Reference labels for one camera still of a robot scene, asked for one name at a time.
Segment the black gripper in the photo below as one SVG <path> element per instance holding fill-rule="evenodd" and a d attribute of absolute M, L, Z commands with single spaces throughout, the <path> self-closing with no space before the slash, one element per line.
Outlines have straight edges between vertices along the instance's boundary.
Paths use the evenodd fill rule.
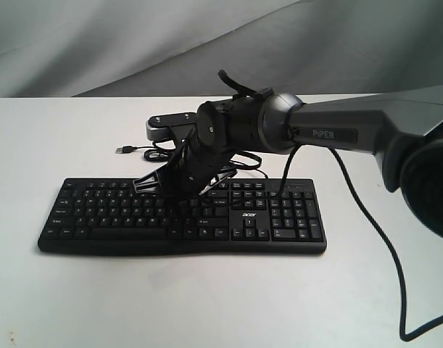
<path fill-rule="evenodd" d="M 166 165 L 133 180 L 134 191 L 177 198 L 202 196 L 235 176 L 235 170 L 221 170 L 235 153 L 235 149 L 225 148 L 219 152 L 204 145 L 197 137 L 188 137 Z"/>

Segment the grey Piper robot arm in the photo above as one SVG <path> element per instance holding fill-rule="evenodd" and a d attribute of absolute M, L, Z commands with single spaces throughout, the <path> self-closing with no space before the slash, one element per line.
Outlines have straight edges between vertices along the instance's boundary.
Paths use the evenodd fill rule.
<path fill-rule="evenodd" d="M 306 103 L 265 91 L 206 101 L 170 160 L 134 181 L 137 192 L 188 198 L 240 151 L 294 153 L 301 146 L 372 154 L 388 191 L 443 238 L 443 85 Z"/>

